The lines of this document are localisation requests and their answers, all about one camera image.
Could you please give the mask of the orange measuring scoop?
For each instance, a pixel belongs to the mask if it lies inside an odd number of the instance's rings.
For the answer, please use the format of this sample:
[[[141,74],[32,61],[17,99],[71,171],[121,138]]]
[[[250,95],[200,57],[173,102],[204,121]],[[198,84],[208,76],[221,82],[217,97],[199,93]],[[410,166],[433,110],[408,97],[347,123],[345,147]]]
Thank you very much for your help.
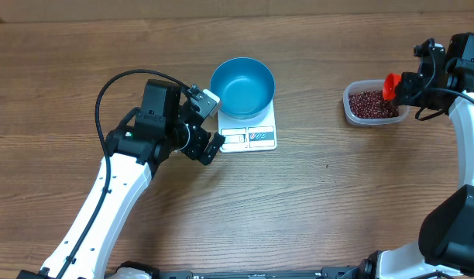
[[[396,87],[401,81],[400,74],[390,73],[386,76],[383,83],[383,99],[386,101],[392,101],[396,98]]]

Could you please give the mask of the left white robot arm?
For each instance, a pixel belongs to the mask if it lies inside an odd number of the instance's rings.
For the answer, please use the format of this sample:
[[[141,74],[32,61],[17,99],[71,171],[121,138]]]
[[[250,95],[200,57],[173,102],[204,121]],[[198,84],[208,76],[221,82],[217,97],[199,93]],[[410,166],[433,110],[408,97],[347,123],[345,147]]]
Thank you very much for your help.
[[[110,131],[105,155],[81,210],[63,242],[38,272],[20,278],[102,278],[125,221],[158,167],[172,152],[209,165],[225,138],[201,125],[219,109],[208,89],[150,79],[142,104]]]

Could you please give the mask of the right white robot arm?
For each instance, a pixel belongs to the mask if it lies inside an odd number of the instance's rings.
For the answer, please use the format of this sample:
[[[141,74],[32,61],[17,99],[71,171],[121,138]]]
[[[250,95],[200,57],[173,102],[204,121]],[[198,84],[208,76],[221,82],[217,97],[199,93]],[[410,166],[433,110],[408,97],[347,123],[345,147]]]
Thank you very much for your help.
[[[416,72],[388,74],[383,97],[431,116],[448,115],[459,161],[457,191],[423,221],[418,240],[376,251],[346,278],[474,277],[474,33],[452,36],[448,47],[430,38],[414,47]]]

